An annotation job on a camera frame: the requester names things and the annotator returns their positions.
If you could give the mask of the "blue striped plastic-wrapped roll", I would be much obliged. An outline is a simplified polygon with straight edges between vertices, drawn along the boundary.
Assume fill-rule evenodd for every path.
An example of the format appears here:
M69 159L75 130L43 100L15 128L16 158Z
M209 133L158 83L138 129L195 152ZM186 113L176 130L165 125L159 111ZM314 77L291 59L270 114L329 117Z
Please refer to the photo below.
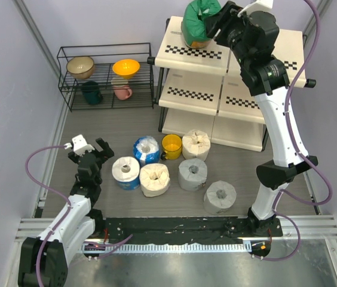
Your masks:
M158 163L160 160L160 146L152 136L138 138L133 145L133 156L139 162L140 167Z

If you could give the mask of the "white roll blue base wrap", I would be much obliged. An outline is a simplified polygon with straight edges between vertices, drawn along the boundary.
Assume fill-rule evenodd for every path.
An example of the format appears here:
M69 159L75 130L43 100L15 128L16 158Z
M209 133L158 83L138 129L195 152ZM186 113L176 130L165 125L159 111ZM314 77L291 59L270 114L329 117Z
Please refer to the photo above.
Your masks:
M124 190L140 187L140 164L134 157L120 157L112 165L112 176Z

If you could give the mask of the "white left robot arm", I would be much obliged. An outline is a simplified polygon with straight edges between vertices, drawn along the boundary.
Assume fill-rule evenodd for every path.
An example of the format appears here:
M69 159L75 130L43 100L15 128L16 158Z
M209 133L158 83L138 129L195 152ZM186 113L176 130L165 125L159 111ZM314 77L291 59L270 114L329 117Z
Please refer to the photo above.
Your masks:
M78 135L63 145L77 165L75 182L66 204L38 236L27 237L21 247L19 286L63 286L68 267L84 241L99 238L105 230L103 216L94 205L101 193L102 165L114 156L109 144L96 139L97 150Z

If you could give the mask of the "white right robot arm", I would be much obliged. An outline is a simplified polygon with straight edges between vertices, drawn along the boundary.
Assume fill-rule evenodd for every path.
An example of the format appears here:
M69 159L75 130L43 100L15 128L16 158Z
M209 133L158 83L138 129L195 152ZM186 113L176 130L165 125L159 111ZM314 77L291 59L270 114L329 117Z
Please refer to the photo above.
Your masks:
M232 1L204 23L207 36L233 52L271 139L273 159L256 168L261 184L247 213L249 233L261 236L275 220L277 194L310 169L292 144L292 139L300 139L293 112L284 110L290 81L284 63L273 54L280 29L269 12L252 11Z

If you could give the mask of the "green paper towel roll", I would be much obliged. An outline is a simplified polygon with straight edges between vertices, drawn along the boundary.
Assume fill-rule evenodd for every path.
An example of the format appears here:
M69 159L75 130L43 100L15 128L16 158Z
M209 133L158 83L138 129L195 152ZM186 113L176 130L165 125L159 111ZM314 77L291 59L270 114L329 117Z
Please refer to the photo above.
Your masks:
M207 37L205 19L217 14L221 9L219 1L194 0L184 12L181 31L185 45L200 49L208 46L211 39Z

